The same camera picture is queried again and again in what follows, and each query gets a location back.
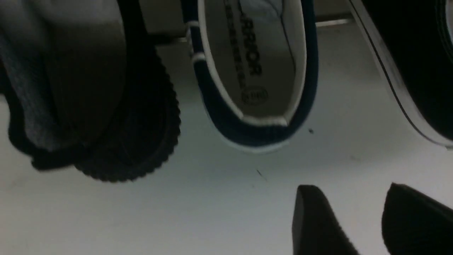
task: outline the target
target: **fabric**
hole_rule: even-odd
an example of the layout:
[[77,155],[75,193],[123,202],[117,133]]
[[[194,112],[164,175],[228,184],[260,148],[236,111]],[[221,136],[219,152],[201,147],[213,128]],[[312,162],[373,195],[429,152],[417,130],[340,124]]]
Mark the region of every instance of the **fabric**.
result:
[[24,111],[27,138],[37,148],[47,151],[74,144],[76,141],[65,136],[58,124],[43,58],[23,56],[1,35],[0,56],[12,89]]

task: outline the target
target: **shoe sole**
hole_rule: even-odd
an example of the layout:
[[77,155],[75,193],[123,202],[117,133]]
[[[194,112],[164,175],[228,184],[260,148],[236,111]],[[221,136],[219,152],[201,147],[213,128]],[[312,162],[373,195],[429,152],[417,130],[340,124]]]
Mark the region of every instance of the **shoe sole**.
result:
[[83,172],[86,176],[93,179],[104,181],[104,182],[126,182],[134,181],[138,178],[145,177],[147,174],[153,173],[157,168],[160,168],[165,162],[168,161],[170,155],[173,154],[174,148],[178,144],[178,138],[181,134],[180,125],[180,110],[179,102],[174,91],[173,84],[170,81],[170,76],[166,72],[166,68],[162,64],[162,60],[157,56],[155,49],[153,50],[156,54],[156,58],[159,59],[158,63],[153,64],[153,68],[156,73],[162,74],[161,77],[156,79],[157,83],[160,83],[164,87],[165,100],[165,130],[163,132],[162,140],[159,143],[158,149],[149,156],[145,161],[139,163],[137,166],[131,166],[126,171],[110,172],[109,169],[100,169],[94,167],[84,167],[85,164],[90,163],[84,162],[75,164],[75,167]]
[[385,77],[385,80],[389,85],[387,87],[388,92],[393,95],[398,107],[411,125],[411,129],[435,144],[449,149],[453,148],[453,141],[435,131],[418,111],[417,106],[403,82],[403,78],[398,71],[396,63],[392,59],[390,51],[385,45],[384,40],[379,34],[362,1],[348,0],[347,3],[352,15],[357,21],[357,25],[364,35],[365,41],[370,47],[371,54],[373,55],[373,59],[381,76]]

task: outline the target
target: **black shoe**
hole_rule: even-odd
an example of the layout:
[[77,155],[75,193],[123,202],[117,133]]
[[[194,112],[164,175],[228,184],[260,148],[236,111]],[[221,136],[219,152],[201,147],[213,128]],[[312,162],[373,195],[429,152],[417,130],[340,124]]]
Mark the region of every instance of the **black shoe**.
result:
[[453,147],[448,0],[348,0],[391,93],[414,129]]
[[294,255],[358,255],[316,186],[297,189],[293,217]]
[[[97,74],[103,84],[91,83],[91,87],[80,86],[78,90],[75,83],[59,84],[52,78],[49,81],[54,70],[68,76],[76,72],[58,65],[49,68],[52,63],[43,61],[40,54],[24,56],[7,39],[0,41],[6,69],[0,83],[6,84],[5,95],[10,105],[10,140],[20,151],[33,157],[37,169],[75,164],[95,179],[134,180],[166,161],[178,142],[180,119],[176,94],[154,47],[147,41],[140,5],[138,1],[118,0],[118,6],[122,17],[122,28],[118,31],[123,34],[124,54],[120,50],[106,51],[98,56],[113,61],[123,55],[124,68],[109,72],[104,69],[103,74]],[[63,42],[72,35],[58,34],[64,35],[59,37]],[[77,68],[84,71],[77,61],[79,56],[73,53],[69,51],[70,57],[63,58],[63,63],[66,60],[77,63]],[[121,61],[98,64],[99,68],[118,67]],[[97,78],[85,77],[90,81]],[[117,81],[106,82],[112,78]]]

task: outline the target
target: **rubber sole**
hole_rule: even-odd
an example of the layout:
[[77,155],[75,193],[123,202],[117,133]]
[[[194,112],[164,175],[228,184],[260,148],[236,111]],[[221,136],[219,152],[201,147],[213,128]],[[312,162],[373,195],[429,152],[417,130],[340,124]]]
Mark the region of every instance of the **rubber sole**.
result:
[[176,93],[173,88],[173,84],[170,82],[169,75],[166,73],[165,67],[162,65],[161,59],[157,56],[155,49],[153,50],[156,61],[151,64],[151,69],[154,71],[154,80],[152,81],[156,86],[161,86],[162,93],[160,97],[164,98],[164,120],[161,124],[164,126],[161,132],[161,139],[156,150],[146,157],[145,160],[135,163],[133,165],[122,164],[115,166],[114,163],[107,162],[98,164],[99,160],[108,161],[111,158],[114,162],[118,162],[115,153],[107,155],[107,158],[96,158],[96,154],[87,161],[79,162],[75,164],[75,167],[82,171],[85,175],[92,177],[93,179],[105,181],[105,182],[126,182],[134,181],[137,178],[141,178],[155,171],[155,169],[162,166],[162,164],[168,161],[170,155],[173,154],[174,148],[178,144],[178,137],[181,134],[180,125],[180,110],[178,107],[178,100]]

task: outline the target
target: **shoe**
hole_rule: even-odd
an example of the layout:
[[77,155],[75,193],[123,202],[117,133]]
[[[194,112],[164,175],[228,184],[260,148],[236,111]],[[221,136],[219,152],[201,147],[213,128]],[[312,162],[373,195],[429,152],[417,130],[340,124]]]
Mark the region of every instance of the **shoe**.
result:
[[211,121],[234,147],[269,152],[287,143],[313,105],[318,79],[313,1],[247,1],[181,3]]
[[[115,5],[120,15],[117,34],[108,29],[115,27],[112,24],[104,26],[105,30],[99,24],[71,27],[67,30],[70,32],[60,29],[55,33],[58,40],[50,36],[58,42],[51,44],[51,54],[27,56],[19,53],[8,39],[3,38],[0,43],[6,69],[0,83],[9,83],[5,95],[11,111],[10,140],[33,157],[33,165],[39,170],[74,164],[86,175],[102,181],[134,180],[161,166],[178,143],[176,94],[156,50],[148,44],[140,5],[131,0],[118,0]],[[106,48],[100,52],[96,49],[103,43],[96,38],[97,34],[105,36],[102,41]],[[79,45],[69,43],[72,35],[75,41],[83,37],[92,39],[89,42],[93,44],[69,49],[67,55],[63,51],[61,58],[60,51],[55,50],[58,45]],[[114,46],[120,41],[123,46]],[[27,48],[38,49],[35,45]],[[79,50],[93,52],[93,56],[76,54]],[[90,65],[83,67],[84,61],[94,59],[102,73],[92,75],[92,71],[86,70]],[[61,68],[56,63],[66,65]],[[80,72],[72,72],[70,66]],[[81,76],[77,78],[79,83],[86,78],[91,86],[77,88],[74,82],[56,84],[56,79],[50,78],[76,74]],[[84,117],[82,113],[88,111],[91,112]],[[72,114],[62,118],[66,112]],[[53,140],[54,147],[48,146]]]
[[393,183],[382,214],[382,237],[392,255],[452,254],[453,210]]
[[[409,186],[391,185],[381,226],[391,255],[453,253],[453,210]],[[292,232],[294,255],[358,255],[316,186],[298,187]]]
[[453,146],[453,44],[449,0],[348,0],[378,69],[423,137]]
[[294,255],[358,255],[344,233],[324,193],[300,185],[293,216]]

